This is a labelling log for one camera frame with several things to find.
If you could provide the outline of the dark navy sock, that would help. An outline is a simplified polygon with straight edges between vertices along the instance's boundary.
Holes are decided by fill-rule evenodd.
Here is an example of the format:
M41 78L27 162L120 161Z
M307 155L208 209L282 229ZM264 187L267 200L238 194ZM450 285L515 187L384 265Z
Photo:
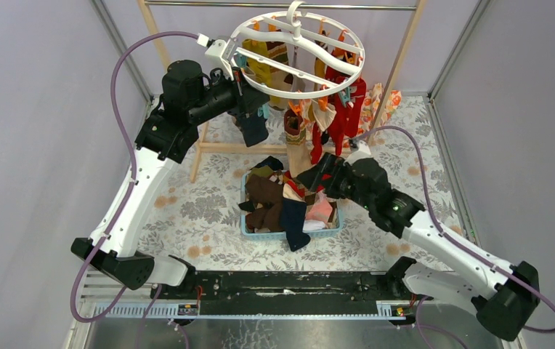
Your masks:
M266 118L257 114L241 116L237 120L246 147L258 145L269 137L266 127Z

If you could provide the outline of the white round clip hanger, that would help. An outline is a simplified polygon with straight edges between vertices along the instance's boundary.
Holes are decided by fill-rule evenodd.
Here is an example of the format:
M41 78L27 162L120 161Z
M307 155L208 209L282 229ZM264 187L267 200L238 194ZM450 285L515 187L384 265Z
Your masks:
M268 18L279 20L280 22L284 22L285 24L290 24L288 22L287 17L276 17L276 16L267 16ZM289 68L295 68L298 70L303 71L304 73L309 73L312 76L318 77L322 80L326 80L327 82L322 82L321 84L316 84L311 81L307 81L306 79L300 79L300 73L286 73L275 66L271 66L269 64L270 72L271 72L271 87L270 89L276 89L281 92L295 92L296 96L302 95L305 92L320 92L320 94L314 96L309 99L320 99L321 97L328 97L330 95L337 94L339 92L344 91L348 88L351 84L355 82L357 78L361 78L362 71L360 77L355 77L352 82L347 83L344 89L337 89L337 92L328 92L331 87L337 87L338 85L342 85L346 82L347 79L350 80L352 78L353 71L357 72L357 66L360 66L360 55L359 52L348 52L345 49L341 49L340 47L334 47L327 45L326 42L313 40L309 36L305 35L305 31L310 31L313 33L321 33L321 35L326 36L331 39L335 39L340 43L348 44L348 45L357 45L354 40L347 34L345 31L340 30L332 25L327 23L320 24L318 21L310 19L309 17L301 18L299 16L296 17L297 21L301 23L301 29L304 31L301 32L301 36L299 39L303 39L303 42L307 40L311 41L313 44L311 45L312 48L320 48L320 52L318 56L322 53L325 53L324 59L317 58L316 55L313 53L308 52L301 47L296 47L293 41L291 43L286 43L282 41L284 37L279 33L286 32L288 33L286 36L286 40L293 39L294 34L292 31L286 31L279 28L276 28L273 25L270 25L267 22L261 21L258 22L257 20L253 21L253 24L250 25L248 30L244 29L244 32L239 32L238 35L233 35L237 28L242 29L241 24L247 22L245 20L241 23L230 35L230 38L235 39L236 43L238 44L237 48L243 48L242 43L246 39L252 39L255 41L265 41L267 43L268 48L268 56L265 58L269 58L269 61L275 60L280 65L286 65ZM231 63L233 67L239 67L242 69L243 74L246 80L249 82L251 86L253 86L250 81L254 81L263 87L268 87L263 84L258 83L254 79L254 75L248 69L247 66L247 58L244 56L245 53L236 52L232 56ZM272 96L278 97L275 93L262 91L263 93Z

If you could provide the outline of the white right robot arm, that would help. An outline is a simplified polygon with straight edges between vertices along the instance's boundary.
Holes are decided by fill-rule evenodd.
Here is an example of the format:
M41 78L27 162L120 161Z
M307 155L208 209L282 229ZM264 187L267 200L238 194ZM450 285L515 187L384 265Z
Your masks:
M450 302L474 315L491 334L514 341L540 304L538 270L526 261L513 264L486 252L446 228L436 227L423 204L392 187L386 171L371 157L347 161L325 153L297 176L306 189L349 199L368 211L382 231L434 255L453 273L418 262L399 261L390 269L386 290L403 300L412 292Z

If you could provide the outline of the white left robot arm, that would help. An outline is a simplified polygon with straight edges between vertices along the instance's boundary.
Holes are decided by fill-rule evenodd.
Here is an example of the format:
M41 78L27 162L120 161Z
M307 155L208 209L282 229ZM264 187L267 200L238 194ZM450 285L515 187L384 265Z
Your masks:
M247 146L266 140L265 119L258 110L270 98L255 89L238 66L204 74L192 60L172 63L162 87L156 106L131 143L130 173L102 223L88 238L76 238L71 251L84 261L84 270L92 266L130 290L163 284L184 299L195 288L189 275L192 266L178 257L154 257L138 250L150 207L172 169L198 140L201 124L227 113L235 117Z

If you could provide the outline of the teal plastic clip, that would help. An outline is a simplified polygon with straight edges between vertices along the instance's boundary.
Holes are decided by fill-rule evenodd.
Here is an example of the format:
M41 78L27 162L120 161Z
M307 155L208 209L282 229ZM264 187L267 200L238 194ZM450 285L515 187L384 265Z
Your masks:
M258 109L258 116L262 117L264 119L268 119L271 115L270 112L270 106L268 103L263 104L259 109Z

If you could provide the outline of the yellow hanging sock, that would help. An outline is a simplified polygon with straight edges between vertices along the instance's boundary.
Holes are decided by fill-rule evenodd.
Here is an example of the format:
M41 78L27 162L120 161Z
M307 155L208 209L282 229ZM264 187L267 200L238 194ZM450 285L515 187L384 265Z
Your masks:
M242 47L248 51L257 53L262 57L268 56L267 43L265 41L255 41L252 39L246 39L242 43ZM264 63L260 63L252 58L247 58L248 69L254 75L254 79L265 86L271 87L271 72L270 66Z

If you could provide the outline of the striped beige hanging sock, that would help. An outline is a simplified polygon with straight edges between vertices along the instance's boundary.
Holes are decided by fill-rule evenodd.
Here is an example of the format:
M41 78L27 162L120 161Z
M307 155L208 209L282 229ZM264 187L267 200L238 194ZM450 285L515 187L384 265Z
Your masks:
M292 177L295 178L312 166L307 147L307 129L304 126L303 118L291 109L287 110L284 114L283 125L288 170Z

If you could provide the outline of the navy blue sock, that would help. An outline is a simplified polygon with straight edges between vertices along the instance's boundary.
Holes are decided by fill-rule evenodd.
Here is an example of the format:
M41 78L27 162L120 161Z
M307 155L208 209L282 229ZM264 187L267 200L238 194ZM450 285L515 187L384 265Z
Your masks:
M286 240L292 252L308 245L311 237L303 231L307 205L303 201L289 198L282 200L280 226L285 231Z

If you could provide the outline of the wooden clothes rack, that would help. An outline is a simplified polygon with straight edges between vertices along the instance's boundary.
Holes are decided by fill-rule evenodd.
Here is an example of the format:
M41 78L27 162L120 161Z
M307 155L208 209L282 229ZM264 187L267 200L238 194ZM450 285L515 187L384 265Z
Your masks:
M313 53L319 59L324 59L326 55L322 53L318 56L320 52L320 48L312 48L311 45L313 44L311 41L307 40L303 42L303 39L299 39L301 36L301 32L304 30L301 29L300 21L296 20L296 17L299 16L301 18L309 17L310 19L318 21L320 24L327 23L332 25L336 28L339 28L342 31L345 31L345 34L350 36L352 40L355 41L357 45L348 45L344 43L340 43L335 39L328 38L326 36L321 35L321 33L313 33L310 31L305 31L305 35L309 36L313 40L318 40L322 42L326 42L329 46L340 47L341 49L345 49L348 52L359 52L360 55L360 66L357 66L358 71L355 72L353 69L352 78L347 79L342 85L336 85L337 87L331 87L328 92L337 92L337 89L344 89L347 83L352 82L355 77L360 77L361 71L364 65L365 60L365 50L363 48L362 42L358 39L358 37L354 34L354 32L350 33L348 27L342 25L336 20L330 19L329 17L323 17L322 15L316 15L313 13L308 13L303 11L303 9L331 9L331 10L372 10L372 11L403 11L403 12L412 12L410 15L410 19L408 21L408 25L405 29L405 34L402 38L400 48L397 50L397 55L394 60L392 69L389 73L389 77L387 82L384 85L383 94L381 95L382 98L378 103L378 107L376 109L376 113L374 114L372 123L370 124L371 131L372 128L376 128L379 126L383 126L384 122L390 119L391 112L386 111L386 104L389 100L392 100L392 90L394 87L395 82L397 81L397 75L400 72L402 67L403 61L405 59L407 50L410 46L411 40L413 38L414 33L416 32L418 23L421 19L421 15L423 10L426 6L427 1L416 1L415 5L412 6L397 6L397 5L372 5L372 4L307 4L305 1L292 1L290 4L286 3L259 3L259 2L223 2L223 1L137 1L139 5L139 9L141 10L142 16L144 18L145 24L147 29L149 30L150 34L157 34L158 33L158 25L155 21L153 16L152 10L150 9L151 6L173 6L173 7L242 7L242 8L268 8L268 9L286 9L287 11L279 11L279 12L271 12L265 15L259 15L253 18L252 20L248 20L244 22L240 26L242 29L237 28L233 35L238 35L239 32L243 33L244 29L248 30L249 26L253 24L254 20L258 22L264 21L269 23L270 25L275 26L276 28L292 31L294 34L293 39L286 40L286 36L288 36L286 32L279 33L284 37L284 39L280 39L286 43L294 42L294 46L301 47L302 49L307 50L310 53ZM276 17L287 17L288 22L290 24L285 24L284 22L280 22L279 20L274 20L268 18L267 16L276 16ZM269 61L269 58L262 57L256 53L249 52L248 50L244 50L243 48L237 48L236 52L245 53L244 56L251 57L253 59L257 59L261 63L270 64L271 66L275 66L276 68L285 71L286 73L300 73L300 79L306 79L307 81L314 82L316 84L321 84L323 81L327 82L326 80L322 80L318 77L312 76L309 73L304 73L301 70L295 68L289 68L286 65L280 65L275 60ZM303 100L306 98L312 98L312 95L316 96L320 94L320 92L305 92L302 95L296 96L295 92L281 92L276 89L270 89L269 87L263 87L262 85L257 84L254 81L250 81L253 83L254 87L262 87L261 91L275 93L276 96L281 98L288 98L293 97L295 100ZM198 174L199 163L201 157L204 153L248 153L248 154L267 154L267 155L281 155L287 154L286 153L286 145L255 145L250 148L246 147L244 144L237 144L237 143L208 143L205 141L206 133L208 130L208 126L203 126L202 132L200 135L200 140L196 143L196 155L195 160L193 162L193 166L191 168L190 174L190 181L195 182Z

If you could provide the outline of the brown sock in basket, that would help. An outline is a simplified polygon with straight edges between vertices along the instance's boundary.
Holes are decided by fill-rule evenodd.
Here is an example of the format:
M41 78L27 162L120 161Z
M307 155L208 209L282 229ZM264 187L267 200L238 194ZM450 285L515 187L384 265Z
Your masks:
M253 229L268 229L270 232L284 231L280 225L283 210L283 185L256 174L248 176L246 192L259 208L246 215L246 226Z

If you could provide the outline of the red hanging sock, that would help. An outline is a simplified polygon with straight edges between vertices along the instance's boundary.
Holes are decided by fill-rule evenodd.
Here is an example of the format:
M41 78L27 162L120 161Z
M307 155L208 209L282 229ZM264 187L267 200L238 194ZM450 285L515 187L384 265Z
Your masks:
M360 113L363 100L365 99L367 84L363 78L357 78L349 86L349 89L352 106L349 104L344 106L338 94L328 97L327 111L323 111L320 106L316 107L316 100L312 101L312 111L315 118L312 128L312 150L310 152L312 164L317 164L323 153L322 133L326 132L333 141L337 156L341 155L345 139L347 137L354 137L358 133ZM327 117L331 115L331 106L335 110L335 115L326 129L322 130L319 121L324 123L328 121Z

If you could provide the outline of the floral grey table mat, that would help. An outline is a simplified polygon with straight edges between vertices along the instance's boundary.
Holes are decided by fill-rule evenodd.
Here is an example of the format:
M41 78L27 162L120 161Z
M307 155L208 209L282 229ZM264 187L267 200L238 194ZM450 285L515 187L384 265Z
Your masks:
M439 153L428 100L404 95L386 131L370 140L373 155L390 183L423 200L427 181L439 220L472 238L463 221ZM195 154L189 152L164 183L146 222L139 248L152 255L176 255L202 270L386 270L408 256L436 269L443 264L431 253L378 230L367 212L341 201L344 228L333 238L314 238L292 252L285 241L252 241L240 229L240 189L244 174L264 154L203 154L195 182L190 181Z

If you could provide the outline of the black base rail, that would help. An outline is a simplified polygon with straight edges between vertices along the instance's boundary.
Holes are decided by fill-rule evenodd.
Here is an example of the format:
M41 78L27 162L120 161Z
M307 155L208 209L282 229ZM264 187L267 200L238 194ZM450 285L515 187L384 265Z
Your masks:
M371 316L378 304L422 296L383 272L195 271L181 285L154 286L159 300L189 300L205 316Z

